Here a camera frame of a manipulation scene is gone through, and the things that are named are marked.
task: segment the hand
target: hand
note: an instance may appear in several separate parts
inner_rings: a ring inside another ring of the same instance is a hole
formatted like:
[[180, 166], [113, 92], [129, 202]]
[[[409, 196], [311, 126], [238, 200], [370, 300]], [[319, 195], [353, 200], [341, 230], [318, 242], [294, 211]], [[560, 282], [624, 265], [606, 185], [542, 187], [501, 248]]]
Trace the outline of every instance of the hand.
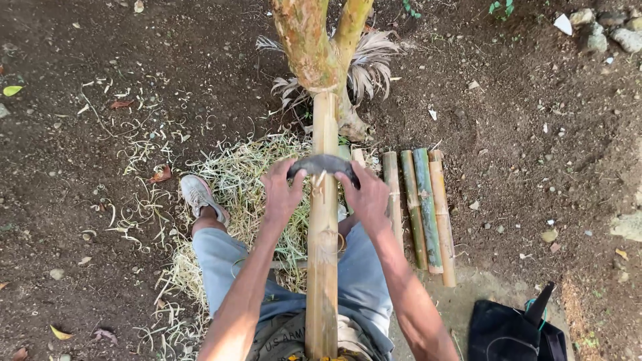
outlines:
[[357, 190], [350, 178], [343, 173], [336, 173], [334, 176], [343, 184], [345, 200], [354, 210], [366, 233], [376, 234], [382, 227], [390, 227], [390, 221], [385, 215], [390, 188], [359, 162], [352, 161], [351, 164], [359, 178], [361, 189]]
[[278, 161], [261, 177], [261, 182], [265, 185], [265, 220], [279, 222], [283, 227], [301, 202], [303, 178], [308, 174], [305, 170], [297, 172], [290, 187], [287, 173], [295, 161], [295, 158]]

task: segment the black bag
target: black bag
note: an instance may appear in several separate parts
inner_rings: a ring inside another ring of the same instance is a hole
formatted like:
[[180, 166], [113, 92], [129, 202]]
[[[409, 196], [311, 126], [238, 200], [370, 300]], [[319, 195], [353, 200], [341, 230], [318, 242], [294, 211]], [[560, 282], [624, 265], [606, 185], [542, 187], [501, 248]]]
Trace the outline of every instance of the black bag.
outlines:
[[555, 284], [549, 282], [528, 311], [479, 300], [468, 338], [469, 361], [567, 361], [564, 332], [545, 322], [544, 308]]

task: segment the green bamboo piece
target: green bamboo piece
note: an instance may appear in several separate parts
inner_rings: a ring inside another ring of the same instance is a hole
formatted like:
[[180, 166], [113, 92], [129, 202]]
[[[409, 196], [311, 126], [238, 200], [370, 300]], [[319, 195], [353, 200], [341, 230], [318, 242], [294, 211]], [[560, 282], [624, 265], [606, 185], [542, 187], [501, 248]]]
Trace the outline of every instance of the green bamboo piece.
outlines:
[[417, 177], [417, 194], [421, 205], [421, 223], [424, 226], [426, 250], [428, 252], [428, 271], [432, 274], [444, 273], [439, 249], [439, 234], [435, 216], [435, 199], [428, 170], [428, 150], [419, 148], [412, 151]]
[[424, 226], [421, 222], [421, 209], [419, 207], [419, 196], [417, 195], [417, 178], [415, 176], [415, 165], [412, 160], [412, 152], [404, 150], [401, 152], [401, 168], [403, 169], [403, 180], [406, 186], [406, 203], [410, 214], [410, 227], [412, 228], [412, 240], [415, 244], [415, 257], [417, 268], [428, 269], [426, 257], [426, 238]]
[[[347, 144], [342, 144], [339, 146], [339, 157], [345, 159], [346, 161], [352, 160], [352, 155], [350, 153], [350, 146]], [[351, 215], [354, 213], [354, 209], [348, 204], [345, 203], [345, 207], [348, 209], [348, 214]]]

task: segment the sneaker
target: sneaker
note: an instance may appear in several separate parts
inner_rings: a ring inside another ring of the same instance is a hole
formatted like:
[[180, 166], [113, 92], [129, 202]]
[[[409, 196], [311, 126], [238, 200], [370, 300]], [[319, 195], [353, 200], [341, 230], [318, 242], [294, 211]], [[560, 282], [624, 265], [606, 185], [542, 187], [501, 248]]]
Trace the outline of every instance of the sneaker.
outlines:
[[201, 207], [211, 206], [216, 211], [216, 220], [225, 227], [230, 225], [230, 214], [214, 202], [212, 191], [203, 179], [196, 175], [186, 175], [180, 179], [180, 190], [187, 204], [192, 207], [192, 214], [195, 217], [200, 216]]

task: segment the man's left hand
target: man's left hand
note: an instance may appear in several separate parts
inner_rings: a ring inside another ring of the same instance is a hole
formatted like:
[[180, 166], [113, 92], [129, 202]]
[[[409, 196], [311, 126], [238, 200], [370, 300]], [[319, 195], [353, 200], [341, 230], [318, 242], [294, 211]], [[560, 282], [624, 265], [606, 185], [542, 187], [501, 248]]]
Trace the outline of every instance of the man's left hand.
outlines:
[[265, 185], [265, 220], [278, 222], [283, 227], [301, 202], [303, 178], [308, 174], [305, 170], [297, 172], [290, 187], [287, 173], [295, 161], [297, 161], [296, 158], [278, 161], [268, 169], [266, 175], [261, 177], [261, 182]]

